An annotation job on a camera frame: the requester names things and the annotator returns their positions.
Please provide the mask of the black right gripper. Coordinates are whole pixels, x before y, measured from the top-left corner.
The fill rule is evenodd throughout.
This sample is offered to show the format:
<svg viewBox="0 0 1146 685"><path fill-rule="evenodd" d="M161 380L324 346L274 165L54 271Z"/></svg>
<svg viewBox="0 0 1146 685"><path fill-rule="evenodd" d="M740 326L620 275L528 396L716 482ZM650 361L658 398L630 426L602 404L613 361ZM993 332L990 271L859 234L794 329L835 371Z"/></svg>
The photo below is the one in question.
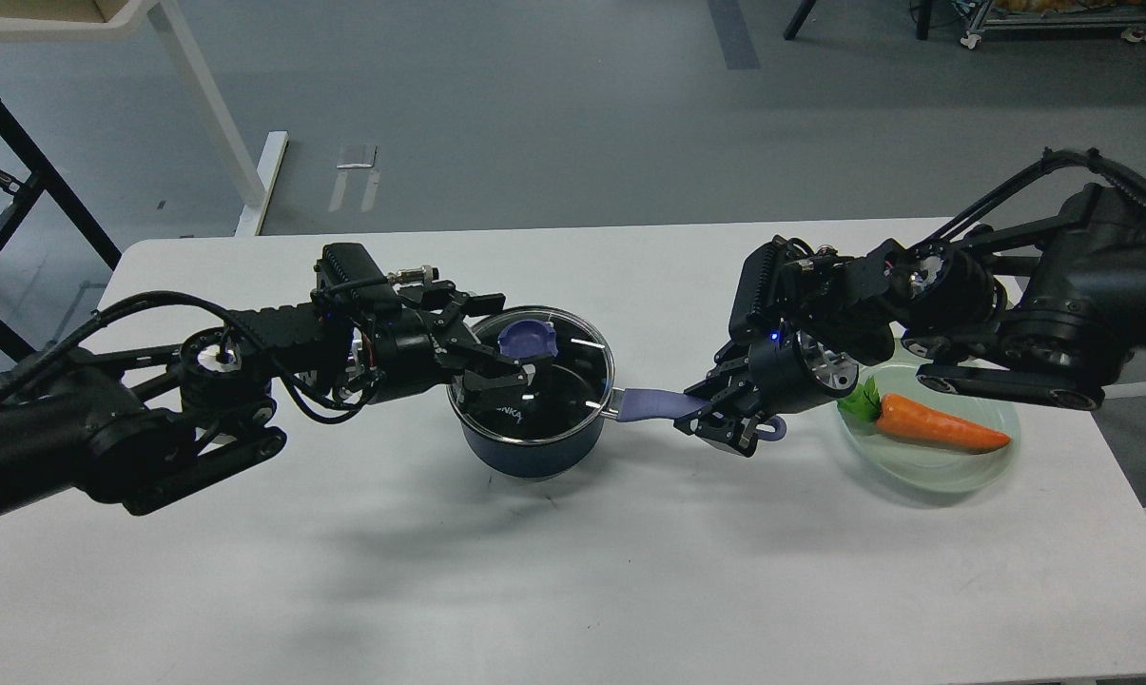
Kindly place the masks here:
<svg viewBox="0 0 1146 685"><path fill-rule="evenodd" d="M675 395L673 425L722 452L751 457L767 438L756 418L721 412L711 401L749 401L764 415L796 415L858 386L859 364L804 331L774 331L759 342L725 342L701 381Z"/></svg>

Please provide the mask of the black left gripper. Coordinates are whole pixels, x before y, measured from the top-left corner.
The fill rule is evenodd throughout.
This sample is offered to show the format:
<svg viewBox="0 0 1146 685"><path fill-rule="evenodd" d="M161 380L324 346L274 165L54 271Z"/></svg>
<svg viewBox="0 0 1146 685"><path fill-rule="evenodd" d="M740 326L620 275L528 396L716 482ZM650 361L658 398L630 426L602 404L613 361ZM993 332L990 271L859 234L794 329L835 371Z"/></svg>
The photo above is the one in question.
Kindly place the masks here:
<svg viewBox="0 0 1146 685"><path fill-rule="evenodd" d="M473 412L533 394L533 370L472 333L439 334L438 363L433 329L456 329L468 318L499 315L507 307L503 292L477 296L455 290L452 282L400 291L379 284L352 290L352 304L369 323L362 352L372 401L394 401L450 384L455 407Z"/></svg>

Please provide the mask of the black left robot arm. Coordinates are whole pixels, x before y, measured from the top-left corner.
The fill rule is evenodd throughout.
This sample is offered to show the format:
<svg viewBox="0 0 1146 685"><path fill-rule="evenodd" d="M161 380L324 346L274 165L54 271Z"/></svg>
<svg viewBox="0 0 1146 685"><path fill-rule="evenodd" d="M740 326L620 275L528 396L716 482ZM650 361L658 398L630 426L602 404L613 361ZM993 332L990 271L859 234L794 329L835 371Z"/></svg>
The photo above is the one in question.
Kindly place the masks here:
<svg viewBox="0 0 1146 685"><path fill-rule="evenodd" d="M273 459L281 384L311 422L460 384L474 399L533 380L545 352L515 359L468 318L507 299L473 296L433 267L385 273L364 246L325 245L311 299L228 309L147 291L0 376L0 515L76 489L149 515Z"/></svg>

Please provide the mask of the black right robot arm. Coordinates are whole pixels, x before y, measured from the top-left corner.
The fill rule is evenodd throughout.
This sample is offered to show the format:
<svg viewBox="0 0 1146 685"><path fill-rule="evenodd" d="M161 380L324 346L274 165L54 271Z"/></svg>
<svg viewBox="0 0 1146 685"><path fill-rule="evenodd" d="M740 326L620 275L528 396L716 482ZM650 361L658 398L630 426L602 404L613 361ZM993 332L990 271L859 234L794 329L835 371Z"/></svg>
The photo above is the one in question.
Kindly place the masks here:
<svg viewBox="0 0 1146 685"><path fill-rule="evenodd" d="M928 237L864 255L772 237L677 430L749 457L903 348L937 393L1094 411L1146 348L1146 179L1046 150Z"/></svg>

